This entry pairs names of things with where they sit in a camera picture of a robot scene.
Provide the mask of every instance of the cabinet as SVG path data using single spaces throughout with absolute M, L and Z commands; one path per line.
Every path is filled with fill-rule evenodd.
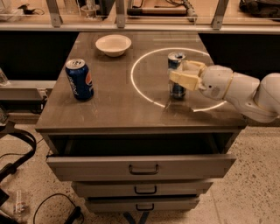
M 195 208 L 234 163 L 227 152 L 246 122 L 232 105 L 200 92 L 170 97 L 169 53 L 213 63 L 197 34 L 122 34 L 132 46 L 117 58 L 95 47 L 107 32 L 79 34 L 68 58 L 87 62 L 94 97 L 75 100 L 61 71 L 36 125 L 53 153 L 47 163 L 91 212 Z

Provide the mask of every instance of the drawer front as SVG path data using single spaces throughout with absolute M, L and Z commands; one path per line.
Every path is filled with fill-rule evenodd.
M 87 200 L 85 206 L 91 213 L 102 212 L 149 212 L 159 210 L 191 210 L 200 202 L 199 198 L 170 199 L 108 199 Z
M 206 193 L 213 182 L 207 180 L 183 181 L 183 183 L 119 184 L 73 182 L 72 188 L 79 197 L 130 197 L 162 195 L 197 195 Z
M 223 178 L 234 155 L 49 157 L 61 181 L 131 181 Z

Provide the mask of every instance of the table top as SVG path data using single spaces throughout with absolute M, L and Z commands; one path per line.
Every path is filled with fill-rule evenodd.
M 183 100 L 169 94 L 168 54 L 181 51 L 189 60 L 212 65 L 196 34 L 185 32 L 123 32 L 132 41 L 121 57 L 110 58 L 95 41 L 110 33 L 82 32 L 68 59 L 86 61 L 94 97 L 74 98 L 65 68 L 54 86 L 36 130 L 41 133 L 187 133 L 240 130 L 243 116 L 223 101 L 199 91 Z

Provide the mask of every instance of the drawer handle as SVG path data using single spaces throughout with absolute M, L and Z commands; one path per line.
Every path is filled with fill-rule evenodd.
M 153 192 L 138 192 L 137 187 L 134 187 L 135 194 L 154 194 L 158 191 L 157 187 L 155 186 L 155 190 Z
M 129 172 L 132 175 L 156 175 L 158 173 L 158 164 L 156 164 L 155 171 L 133 171 L 133 166 L 129 165 Z
M 152 210 L 154 210 L 154 208 L 155 208 L 154 203 L 151 204 L 151 208 L 139 208 L 139 205 L 136 204 L 136 210 L 139 211 L 139 212 L 148 212 L 148 211 L 152 211 Z

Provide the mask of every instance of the can lid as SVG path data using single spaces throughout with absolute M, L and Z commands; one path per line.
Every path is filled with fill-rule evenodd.
M 79 69 L 86 65 L 86 62 L 83 59 L 70 59 L 66 63 L 66 68 L 69 69 Z
M 184 60 L 186 55 L 184 52 L 171 52 L 168 54 L 169 60 Z

